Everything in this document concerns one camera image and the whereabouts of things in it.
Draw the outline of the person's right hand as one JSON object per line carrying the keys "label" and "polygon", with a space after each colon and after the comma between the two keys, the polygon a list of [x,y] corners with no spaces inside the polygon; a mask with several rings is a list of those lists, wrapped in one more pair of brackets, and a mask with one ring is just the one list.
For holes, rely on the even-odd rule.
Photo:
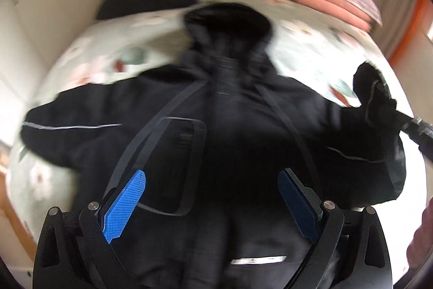
{"label": "person's right hand", "polygon": [[433,238],[433,200],[430,199],[422,214],[421,226],[415,231],[413,240],[406,250],[406,257],[410,268],[418,268],[432,248]]}

